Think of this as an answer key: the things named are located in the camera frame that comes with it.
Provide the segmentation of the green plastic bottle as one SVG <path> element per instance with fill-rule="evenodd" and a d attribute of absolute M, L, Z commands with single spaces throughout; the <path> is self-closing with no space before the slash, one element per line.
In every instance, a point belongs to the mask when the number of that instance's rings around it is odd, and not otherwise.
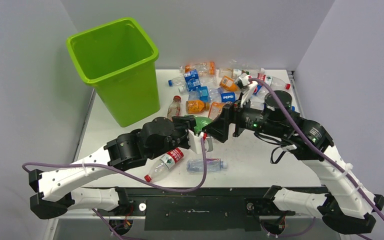
<path fill-rule="evenodd" d="M 194 134 L 198 136 L 201 132 L 202 129 L 210 124 L 213 120 L 209 117 L 204 117 L 204 116 L 194 116 L 196 126 L 194 127 Z"/>

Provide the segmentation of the green plastic bin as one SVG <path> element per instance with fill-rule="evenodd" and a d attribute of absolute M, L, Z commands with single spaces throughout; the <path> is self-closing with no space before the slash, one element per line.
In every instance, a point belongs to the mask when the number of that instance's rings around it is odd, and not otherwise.
<path fill-rule="evenodd" d="M 94 88 L 114 120 L 127 127 L 160 110 L 159 50 L 131 18 L 69 36 L 66 47 L 81 80 Z"/>

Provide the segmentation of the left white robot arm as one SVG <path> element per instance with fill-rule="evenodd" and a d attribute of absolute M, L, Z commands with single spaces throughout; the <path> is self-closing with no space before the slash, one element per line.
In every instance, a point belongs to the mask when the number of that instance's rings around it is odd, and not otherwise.
<path fill-rule="evenodd" d="M 64 215 L 69 210 L 100 209 L 118 216 L 131 208 L 122 187 L 87 188 L 85 185 L 115 173 L 142 167 L 147 160 L 181 148 L 197 153 L 205 134 L 195 134 L 193 116 L 157 117 L 142 128 L 123 133 L 92 154 L 52 171 L 34 169 L 28 173 L 30 210 L 42 220 Z"/>

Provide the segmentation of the red label clear bottle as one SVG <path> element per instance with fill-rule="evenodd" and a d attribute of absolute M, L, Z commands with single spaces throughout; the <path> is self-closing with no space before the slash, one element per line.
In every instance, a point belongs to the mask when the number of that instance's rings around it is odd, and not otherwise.
<path fill-rule="evenodd" d="M 179 148 L 175 148 L 174 150 L 161 155 L 154 162 L 148 174 L 144 176 L 145 181 L 154 183 L 163 180 L 183 157 L 184 153 Z"/>

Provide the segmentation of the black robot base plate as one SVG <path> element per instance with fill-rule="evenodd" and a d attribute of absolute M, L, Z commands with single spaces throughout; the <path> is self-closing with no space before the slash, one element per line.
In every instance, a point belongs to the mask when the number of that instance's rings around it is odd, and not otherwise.
<path fill-rule="evenodd" d="M 120 211 L 98 212 L 105 217 L 143 220 L 146 231 L 259 231 L 258 218 L 278 220 L 293 211 L 278 210 L 264 200 L 266 187 L 200 188 L 171 193 L 151 188 L 126 188 L 128 203 Z"/>

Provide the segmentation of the small clear blue-cap bottle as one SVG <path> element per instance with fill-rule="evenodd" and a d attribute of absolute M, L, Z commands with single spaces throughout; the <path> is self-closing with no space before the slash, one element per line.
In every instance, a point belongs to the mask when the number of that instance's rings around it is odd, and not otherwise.
<path fill-rule="evenodd" d="M 206 167 L 208 173 L 220 172 L 228 168 L 228 163 L 220 158 L 208 158 L 204 164 L 203 159 L 190 159 L 186 164 L 188 173 L 201 173 Z"/>

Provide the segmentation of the orange label white-cap bottle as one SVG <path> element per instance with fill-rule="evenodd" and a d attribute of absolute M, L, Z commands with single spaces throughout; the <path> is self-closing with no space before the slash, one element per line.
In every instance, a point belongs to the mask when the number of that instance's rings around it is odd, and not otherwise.
<path fill-rule="evenodd" d="M 211 105 L 210 105 L 210 109 L 209 109 L 209 112 L 208 112 L 208 118 L 214 120 L 216 119 L 220 114 L 221 112 L 223 111 L 223 107 L 226 105 L 226 103 L 224 102 L 213 102 Z"/>

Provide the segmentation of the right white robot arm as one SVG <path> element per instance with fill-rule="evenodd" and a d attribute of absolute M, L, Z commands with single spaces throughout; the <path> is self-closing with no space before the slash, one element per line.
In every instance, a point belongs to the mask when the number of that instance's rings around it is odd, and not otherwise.
<path fill-rule="evenodd" d="M 292 110 L 292 96 L 282 90 L 269 93 L 262 110 L 239 101 L 226 104 L 220 115 L 203 131 L 218 140 L 228 139 L 230 125 L 234 137 L 252 131 L 261 140 L 271 140 L 284 153 L 302 161 L 327 188 L 327 193 L 294 191 L 277 185 L 263 196 L 263 209 L 269 214 L 294 212 L 320 218 L 332 230 L 344 235 L 372 232 L 384 206 L 384 197 L 367 190 L 344 162 L 332 137 L 314 120 Z"/>

